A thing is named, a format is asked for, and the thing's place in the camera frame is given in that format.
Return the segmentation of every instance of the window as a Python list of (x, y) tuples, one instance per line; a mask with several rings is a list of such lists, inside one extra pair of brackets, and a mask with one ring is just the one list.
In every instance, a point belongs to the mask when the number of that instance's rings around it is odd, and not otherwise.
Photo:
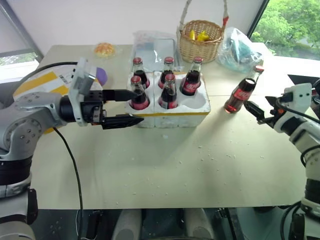
[(0, 57), (0, 84), (16, 82), (34, 71), (39, 62), (34, 52)]
[(276, 56), (320, 60), (320, 0), (270, 0), (251, 32)]

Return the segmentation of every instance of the clear plastic bag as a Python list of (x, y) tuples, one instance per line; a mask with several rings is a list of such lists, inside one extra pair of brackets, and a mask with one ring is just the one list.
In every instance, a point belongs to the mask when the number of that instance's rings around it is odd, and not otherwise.
[(174, 58), (174, 71), (181, 72), (183, 61), (179, 52), (177, 38), (174, 34), (140, 30), (133, 33), (134, 43), (132, 47), (129, 67), (132, 71), (132, 60), (140, 57), (146, 72), (162, 71), (165, 57)]
[(218, 48), (218, 62), (226, 68), (248, 73), (256, 65), (263, 63), (263, 55), (255, 50), (250, 39), (240, 30), (229, 27)]

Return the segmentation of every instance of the white wall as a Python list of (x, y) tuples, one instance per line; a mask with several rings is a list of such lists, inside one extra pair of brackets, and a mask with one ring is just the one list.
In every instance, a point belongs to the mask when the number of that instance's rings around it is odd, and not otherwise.
[(0, 11), (0, 53), (28, 49), (7, 17)]
[[(244, 33), (263, 0), (228, 0), (233, 26)], [(137, 30), (175, 33), (186, 0), (8, 0), (45, 54), (52, 45), (86, 45), (108, 41), (131, 44)], [(223, 0), (193, 0), (186, 21), (221, 25)]]

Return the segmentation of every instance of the blue plastic bag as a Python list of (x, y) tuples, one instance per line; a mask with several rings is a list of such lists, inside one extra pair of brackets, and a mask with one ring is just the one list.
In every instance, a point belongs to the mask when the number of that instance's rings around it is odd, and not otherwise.
[(253, 43), (240, 30), (229, 27), (218, 49), (218, 62), (226, 68), (248, 73), (254, 66), (261, 65), (263, 55), (255, 51)]

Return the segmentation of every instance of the table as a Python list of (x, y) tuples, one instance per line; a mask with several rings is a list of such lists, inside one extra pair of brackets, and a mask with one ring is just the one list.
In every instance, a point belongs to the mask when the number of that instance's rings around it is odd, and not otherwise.
[[(55, 45), (41, 62), (77, 61), (84, 56), (109, 74), (104, 88), (125, 88), (131, 46), (109, 60), (94, 58), (92, 46)], [(264, 95), (277, 96), (292, 84), (265, 59), (252, 101), (268, 112)], [(70, 123), (60, 129), (76, 159), (85, 209), (254, 207), (292, 204), (306, 183), (300, 153), (288, 136), (258, 125), (244, 108), (224, 111), (224, 102), (243, 74), (216, 62), (202, 72), (211, 113), (196, 128), (102, 130)], [(109, 116), (124, 103), (105, 105)], [(42, 136), (33, 156), (31, 186), (40, 209), (78, 209), (76, 176), (55, 133)]]

